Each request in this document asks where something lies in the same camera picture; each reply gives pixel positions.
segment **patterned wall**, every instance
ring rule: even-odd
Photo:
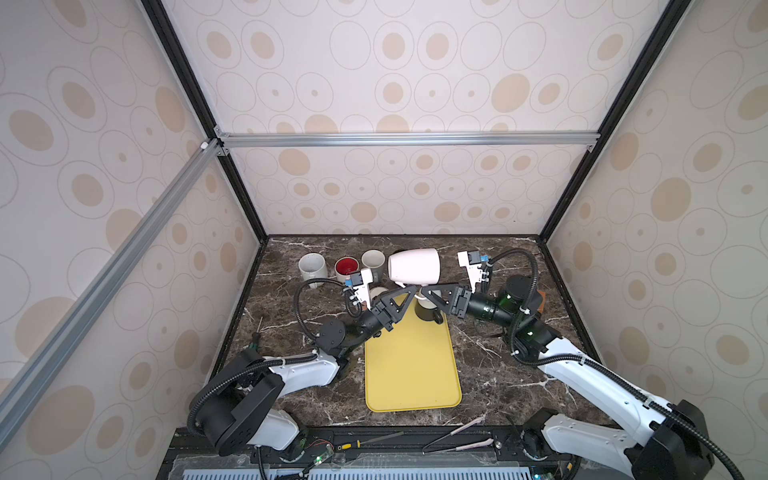
[[[268,233],[537,233],[584,145],[233,149]]]
[[[125,0],[0,6],[0,392],[201,142]]]
[[[166,0],[225,131],[587,130],[665,0]]]
[[[768,2],[701,2],[551,240],[605,362],[698,405],[752,480],[768,472],[766,67]]]
[[[208,167],[0,455],[0,480],[154,480],[257,242]]]

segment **yellow tray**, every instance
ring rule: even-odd
[[[462,401],[448,323],[418,318],[415,304],[392,332],[384,329],[365,344],[366,404],[374,412],[444,409]]]

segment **mug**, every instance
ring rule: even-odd
[[[389,279],[400,286],[432,285],[440,280],[440,256],[434,248],[420,248],[389,256]]]
[[[350,275],[359,270],[359,268],[360,264],[352,257],[339,258],[336,261],[336,265],[333,266],[334,271],[336,271],[336,279],[341,283],[349,280]]]
[[[299,260],[299,271],[304,280],[310,278],[328,278],[328,267],[326,259],[319,253],[308,253]],[[322,283],[313,283],[310,288],[317,288]]]
[[[363,268],[371,269],[373,285],[381,283],[384,276],[384,260],[386,260],[384,252],[381,250],[368,250],[362,255],[361,260]]]

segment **brown marble surface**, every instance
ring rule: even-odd
[[[360,259],[363,252],[377,249],[386,256],[397,250],[434,247],[440,253],[440,283],[468,283],[466,270],[458,266],[456,253],[480,250],[494,256],[512,247],[532,251],[541,276],[539,290],[546,293],[542,318],[563,336],[580,346],[562,299],[533,239],[509,237],[280,237],[266,245],[266,252],[256,281],[240,319],[230,357],[249,345],[251,334],[261,332],[260,353],[287,356],[309,351],[306,338],[299,331],[291,311],[293,293],[301,283],[297,263],[308,252],[322,254],[333,275],[333,264],[341,257]],[[513,273],[528,274],[523,256],[501,260],[494,268],[491,292],[496,293],[503,279]],[[387,280],[385,286],[394,288]],[[302,293],[302,314],[317,331],[326,319],[347,318],[340,289],[323,286]],[[449,331],[462,387],[462,402],[450,409],[410,412],[371,412],[366,406],[364,349],[355,351],[350,371],[331,386],[313,387],[292,393],[276,408],[293,414],[305,425],[448,425],[461,424],[483,413],[486,425],[508,425],[508,417],[517,425],[541,407],[551,407],[574,419],[605,424],[608,418],[595,406],[538,369],[522,366],[510,356],[500,339],[479,336],[471,319],[448,318]],[[494,326],[480,325],[483,333]]]

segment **metal tongs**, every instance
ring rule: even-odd
[[[460,426],[460,427],[458,427],[456,429],[453,429],[451,432],[443,435],[439,439],[434,440],[434,441],[428,443],[427,445],[424,445],[424,447],[422,448],[422,455],[431,455],[433,453],[443,453],[443,452],[460,452],[462,450],[476,449],[478,447],[487,447],[488,445],[491,445],[493,443],[493,439],[487,439],[487,440],[483,440],[482,442],[469,443],[467,445],[460,445],[458,447],[452,447],[450,449],[435,450],[434,452],[426,452],[425,451],[427,448],[429,448],[430,446],[434,445],[435,443],[440,442],[443,439],[447,439],[450,436],[456,435],[457,433],[459,433],[459,432],[461,432],[463,430],[466,430],[466,429],[468,429],[469,427],[471,427],[473,425],[477,425],[479,423],[483,423],[484,421],[485,421],[485,415],[480,415],[478,418],[476,418],[476,419],[474,419],[474,420],[472,420],[470,422],[466,422],[464,425],[462,425],[462,426]]]

